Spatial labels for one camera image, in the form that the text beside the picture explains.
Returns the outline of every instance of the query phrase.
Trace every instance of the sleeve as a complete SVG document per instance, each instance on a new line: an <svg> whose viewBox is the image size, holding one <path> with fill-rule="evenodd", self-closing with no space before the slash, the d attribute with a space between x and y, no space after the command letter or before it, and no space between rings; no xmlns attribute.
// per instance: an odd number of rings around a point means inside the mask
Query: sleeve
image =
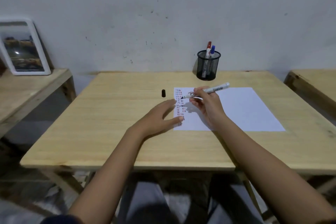
<svg viewBox="0 0 336 224"><path fill-rule="evenodd" d="M82 224L82 222L72 215L57 215L45 218L40 224Z"/></svg>

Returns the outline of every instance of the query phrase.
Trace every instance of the picture frame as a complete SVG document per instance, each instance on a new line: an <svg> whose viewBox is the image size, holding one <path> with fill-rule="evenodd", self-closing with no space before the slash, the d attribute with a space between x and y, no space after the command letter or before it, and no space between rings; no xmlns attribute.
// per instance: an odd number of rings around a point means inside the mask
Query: picture frame
<svg viewBox="0 0 336 224"><path fill-rule="evenodd" d="M0 50L14 75L51 73L31 19L0 18Z"/></svg>

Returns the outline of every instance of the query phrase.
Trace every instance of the light wooden tabletop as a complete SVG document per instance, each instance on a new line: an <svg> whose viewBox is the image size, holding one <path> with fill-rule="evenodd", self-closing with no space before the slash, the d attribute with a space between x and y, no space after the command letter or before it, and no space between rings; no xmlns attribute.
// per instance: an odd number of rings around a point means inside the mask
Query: light wooden tabletop
<svg viewBox="0 0 336 224"><path fill-rule="evenodd" d="M336 106L336 69L295 69L290 74Z"/></svg>
<svg viewBox="0 0 336 224"><path fill-rule="evenodd" d="M211 82L191 72L100 73L21 160L25 167L95 170L125 130L153 106L173 98L174 87L252 87L286 129L248 132L257 143L306 174L336 174L336 128L266 71L222 71ZM161 90L166 90L166 98ZM173 131L145 141L138 169L230 170L221 140L210 131Z"/></svg>
<svg viewBox="0 0 336 224"><path fill-rule="evenodd" d="M31 76L15 76L6 70L0 77L0 137L71 76L69 69Z"/></svg>

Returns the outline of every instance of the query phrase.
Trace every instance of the black mesh pen holder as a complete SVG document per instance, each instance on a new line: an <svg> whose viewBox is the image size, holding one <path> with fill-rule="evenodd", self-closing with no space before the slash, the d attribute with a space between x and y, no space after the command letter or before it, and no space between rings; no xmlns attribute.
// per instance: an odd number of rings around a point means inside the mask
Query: black mesh pen holder
<svg viewBox="0 0 336 224"><path fill-rule="evenodd" d="M221 54L216 52L211 58L205 58L207 51L200 51L197 53L197 78L203 81L211 81L216 78L217 66Z"/></svg>

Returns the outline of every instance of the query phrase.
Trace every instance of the photo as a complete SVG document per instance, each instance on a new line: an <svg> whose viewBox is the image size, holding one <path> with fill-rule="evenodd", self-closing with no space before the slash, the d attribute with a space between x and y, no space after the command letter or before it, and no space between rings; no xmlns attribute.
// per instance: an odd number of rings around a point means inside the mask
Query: photo
<svg viewBox="0 0 336 224"><path fill-rule="evenodd" d="M44 71L26 22L1 22L0 37L17 72Z"/></svg>

